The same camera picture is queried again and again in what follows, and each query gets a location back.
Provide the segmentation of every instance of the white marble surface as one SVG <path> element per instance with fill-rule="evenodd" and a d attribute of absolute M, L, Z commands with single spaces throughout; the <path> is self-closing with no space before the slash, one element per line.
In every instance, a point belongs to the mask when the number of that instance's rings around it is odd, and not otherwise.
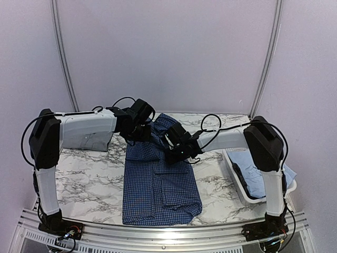
<path fill-rule="evenodd" d="M 204 114 L 168 113 L 190 132 L 200 129 Z M 243 115 L 219 114 L 223 127 L 248 121 Z M 204 128 L 217 128 L 217 119 L 209 118 Z M 122 224 L 123 173 L 126 143 L 114 135 L 108 152 L 63 150 L 57 166 L 57 194 L 64 217 L 86 221 Z M 263 217 L 265 204 L 245 207 L 234 184 L 221 170 L 221 151 L 199 155 L 193 166 L 203 204 L 202 213 L 192 225 L 241 221 Z"/>

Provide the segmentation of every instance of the laundry basket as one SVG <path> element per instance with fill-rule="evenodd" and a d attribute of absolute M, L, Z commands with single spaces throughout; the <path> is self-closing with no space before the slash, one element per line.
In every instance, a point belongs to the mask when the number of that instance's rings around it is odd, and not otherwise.
<path fill-rule="evenodd" d="M 242 204 L 245 205 L 245 206 L 249 206 L 251 204 L 266 202 L 266 197 L 261 198 L 261 199 L 251 199 L 251 198 L 248 197 L 248 195 L 246 194 L 245 190 L 242 187 L 242 184 L 239 180 L 239 177 L 237 176 L 236 172 L 233 169 L 232 162 L 231 162 L 230 158 L 228 157 L 226 150 L 222 151 L 222 156 L 223 156 L 224 166 L 221 166 L 221 169 L 226 170 L 226 171 L 222 171 L 222 172 L 223 172 L 223 174 L 228 173 L 231 176 L 232 181 L 235 185 L 237 194 L 239 195 L 239 198 L 240 198 L 240 201 L 242 202 Z M 290 192 L 294 191 L 296 189 L 296 187 L 297 187 L 297 183 L 296 183 L 296 180 L 294 179 L 287 189 L 286 196 Z"/>

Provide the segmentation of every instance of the blue plaid shirt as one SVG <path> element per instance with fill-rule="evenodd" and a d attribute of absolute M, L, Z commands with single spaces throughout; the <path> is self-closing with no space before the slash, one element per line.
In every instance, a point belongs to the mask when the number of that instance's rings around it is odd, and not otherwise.
<path fill-rule="evenodd" d="M 161 114 L 151 125 L 151 142 L 137 142 L 126 149 L 123 224 L 171 226 L 191 222 L 202 211 L 192 166 L 168 165 L 162 141 L 177 121 Z"/>

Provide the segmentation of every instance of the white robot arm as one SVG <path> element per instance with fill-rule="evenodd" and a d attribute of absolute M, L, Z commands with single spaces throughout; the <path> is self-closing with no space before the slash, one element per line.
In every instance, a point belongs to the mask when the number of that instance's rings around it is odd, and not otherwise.
<path fill-rule="evenodd" d="M 197 142 L 199 147 L 206 146 L 201 149 L 202 152 L 208 152 L 217 149 L 232 149 L 232 148 L 246 148 L 248 149 L 248 144 L 244 136 L 243 131 L 249 126 L 243 126 L 236 129 L 231 129 L 227 131 L 220 132 L 216 138 L 211 141 L 216 132 L 208 132 L 200 134 Z M 261 171 L 265 193 L 266 193 L 266 213 L 270 216 L 280 216 L 284 211 L 284 200 L 283 200 L 283 190 L 282 190 L 282 170 L 278 171 Z"/>
<path fill-rule="evenodd" d="M 36 122 L 29 138 L 29 147 L 34 159 L 34 187 L 39 197 L 41 231 L 64 236 L 73 226 L 79 228 L 79 231 L 83 228 L 81 223 L 62 219 L 58 205 L 55 171 L 63 141 L 100 134 L 108 144 L 112 133 L 120 133 L 130 141 L 149 141 L 151 131 L 147 120 L 154 113 L 154 109 L 141 99 L 125 109 L 111 107 L 76 113 L 53 113 L 50 109 L 41 111 L 40 116 L 25 130 Z M 76 239 L 80 239 L 81 234 L 76 233 Z"/>
<path fill-rule="evenodd" d="M 165 133 L 166 139 L 172 144 L 171 148 L 165 150 L 166 161 L 170 164 L 217 149 L 249 149 L 263 177 L 267 207 L 264 222 L 243 227 L 247 241 L 288 232 L 284 200 L 286 182 L 281 169 L 284 161 L 283 140 L 272 126 L 263 117 L 257 116 L 241 126 L 217 131 L 200 130 L 193 135 L 177 123 Z"/>

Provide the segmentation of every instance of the white panel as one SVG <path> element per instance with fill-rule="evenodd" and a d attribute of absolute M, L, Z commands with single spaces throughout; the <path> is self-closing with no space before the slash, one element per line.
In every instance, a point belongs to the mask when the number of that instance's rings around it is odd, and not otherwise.
<path fill-rule="evenodd" d="M 337 1 L 284 1 L 282 26 L 258 113 L 290 145 L 297 210 L 320 252 L 336 252 Z"/>
<path fill-rule="evenodd" d="M 53 215 L 60 210 L 57 201 L 55 172 L 56 166 L 36 171 L 41 207 L 46 215 Z"/>
<path fill-rule="evenodd" d="M 131 95 L 158 111 L 249 113 L 275 1 L 59 3 L 81 110 Z"/>
<path fill-rule="evenodd" d="M 0 251 L 8 252 L 22 208 L 36 196 L 21 156 L 22 132 L 41 109 L 71 111 L 71 104 L 49 1 L 0 1 L 0 34 Z"/>

